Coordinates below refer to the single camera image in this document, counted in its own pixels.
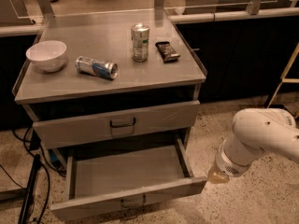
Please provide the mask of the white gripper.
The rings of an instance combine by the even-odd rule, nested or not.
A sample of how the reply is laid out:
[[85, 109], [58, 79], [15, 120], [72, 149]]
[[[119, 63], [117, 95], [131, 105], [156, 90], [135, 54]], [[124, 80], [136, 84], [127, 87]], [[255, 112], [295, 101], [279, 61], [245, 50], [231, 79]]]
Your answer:
[[225, 154], [224, 145], [221, 145], [215, 156], [216, 164], [213, 164], [208, 171], [207, 180], [212, 184], [224, 184], [230, 181], [230, 177], [240, 177], [248, 169], [248, 166], [241, 166], [233, 163]]

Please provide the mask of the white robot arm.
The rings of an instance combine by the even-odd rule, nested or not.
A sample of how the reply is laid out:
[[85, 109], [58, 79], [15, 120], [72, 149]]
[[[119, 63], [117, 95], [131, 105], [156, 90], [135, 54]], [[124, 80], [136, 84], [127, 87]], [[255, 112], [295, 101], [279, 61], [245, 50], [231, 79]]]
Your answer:
[[279, 108], [246, 108], [232, 121], [232, 133], [220, 145], [207, 180], [227, 183], [242, 176], [252, 163], [275, 153], [299, 163], [299, 129], [294, 117]]

